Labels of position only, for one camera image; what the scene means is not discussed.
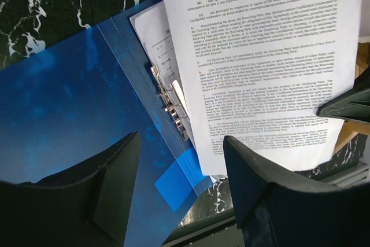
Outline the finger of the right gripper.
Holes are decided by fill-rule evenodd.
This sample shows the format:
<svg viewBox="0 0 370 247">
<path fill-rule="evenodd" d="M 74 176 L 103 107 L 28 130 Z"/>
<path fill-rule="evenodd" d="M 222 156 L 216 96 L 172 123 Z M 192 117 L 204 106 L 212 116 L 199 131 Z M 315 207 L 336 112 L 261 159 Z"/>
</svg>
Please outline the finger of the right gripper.
<svg viewBox="0 0 370 247">
<path fill-rule="evenodd" d="M 369 67 L 355 79 L 352 89 L 321 105 L 316 115 L 369 124 Z"/>
</svg>

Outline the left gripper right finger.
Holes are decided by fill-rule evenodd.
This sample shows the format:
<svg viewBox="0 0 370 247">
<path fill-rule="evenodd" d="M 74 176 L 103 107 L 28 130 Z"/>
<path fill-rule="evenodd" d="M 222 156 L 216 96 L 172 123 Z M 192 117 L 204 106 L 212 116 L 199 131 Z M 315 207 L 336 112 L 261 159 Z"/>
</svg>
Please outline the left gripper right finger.
<svg viewBox="0 0 370 247">
<path fill-rule="evenodd" d="M 246 246 L 368 246 L 369 183 L 338 187 L 260 156 L 232 136 L 224 158 Z"/>
</svg>

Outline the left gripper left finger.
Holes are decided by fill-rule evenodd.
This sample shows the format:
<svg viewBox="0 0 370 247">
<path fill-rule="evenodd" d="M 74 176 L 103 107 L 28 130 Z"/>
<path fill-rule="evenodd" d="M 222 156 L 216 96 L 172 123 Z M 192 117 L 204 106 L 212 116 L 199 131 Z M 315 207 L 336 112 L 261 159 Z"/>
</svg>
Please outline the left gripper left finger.
<svg viewBox="0 0 370 247">
<path fill-rule="evenodd" d="M 36 183 L 1 182 L 1 245 L 123 246 L 140 148 L 133 132 Z"/>
</svg>

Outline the white paper sheets stack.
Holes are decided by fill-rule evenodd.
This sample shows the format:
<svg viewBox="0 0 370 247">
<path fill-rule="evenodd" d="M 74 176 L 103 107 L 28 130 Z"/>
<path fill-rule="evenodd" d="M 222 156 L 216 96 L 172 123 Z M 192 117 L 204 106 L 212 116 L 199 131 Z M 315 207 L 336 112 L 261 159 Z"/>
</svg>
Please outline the white paper sheets stack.
<svg viewBox="0 0 370 247">
<path fill-rule="evenodd" d="M 221 21 L 191 16 L 171 34 L 164 1 L 151 5 L 130 18 L 152 63 L 151 72 L 160 85 L 167 111 L 181 134 L 197 151 L 204 175 L 227 177 L 223 139 L 235 118 L 233 101 L 239 91 L 227 87 L 229 57 L 218 43 Z"/>
</svg>

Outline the printed paper stack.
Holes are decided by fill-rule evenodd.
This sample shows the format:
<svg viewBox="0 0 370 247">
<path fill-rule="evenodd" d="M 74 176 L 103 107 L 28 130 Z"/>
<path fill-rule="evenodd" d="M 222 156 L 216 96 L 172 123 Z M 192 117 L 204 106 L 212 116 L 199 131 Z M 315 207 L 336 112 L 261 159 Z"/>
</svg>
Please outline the printed paper stack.
<svg viewBox="0 0 370 247">
<path fill-rule="evenodd" d="M 163 0 L 204 175 L 225 136 L 292 171 L 331 159 L 343 122 L 317 116 L 352 88 L 361 0 Z"/>
</svg>

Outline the blue plastic folder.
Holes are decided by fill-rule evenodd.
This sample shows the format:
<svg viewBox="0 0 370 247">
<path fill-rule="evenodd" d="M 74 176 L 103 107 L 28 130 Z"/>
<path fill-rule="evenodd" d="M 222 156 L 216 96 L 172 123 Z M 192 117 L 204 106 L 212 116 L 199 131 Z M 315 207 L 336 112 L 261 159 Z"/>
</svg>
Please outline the blue plastic folder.
<svg viewBox="0 0 370 247">
<path fill-rule="evenodd" d="M 159 1 L 1 71 L 1 182 L 36 183 L 139 134 L 123 246 L 161 246 L 212 184 L 167 111 L 130 20 Z"/>
</svg>

